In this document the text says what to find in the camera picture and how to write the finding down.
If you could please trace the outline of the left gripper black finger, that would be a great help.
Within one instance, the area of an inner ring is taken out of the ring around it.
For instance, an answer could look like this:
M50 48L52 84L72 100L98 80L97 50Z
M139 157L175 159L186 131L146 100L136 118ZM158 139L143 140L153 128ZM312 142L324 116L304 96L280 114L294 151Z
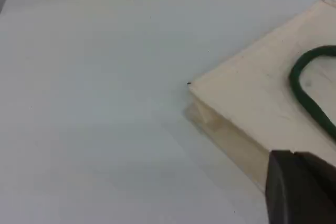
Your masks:
M319 188L335 202L335 166L309 152L295 152L295 157L303 163Z
M335 202L319 188L295 152L270 152L265 200L269 223L335 223Z

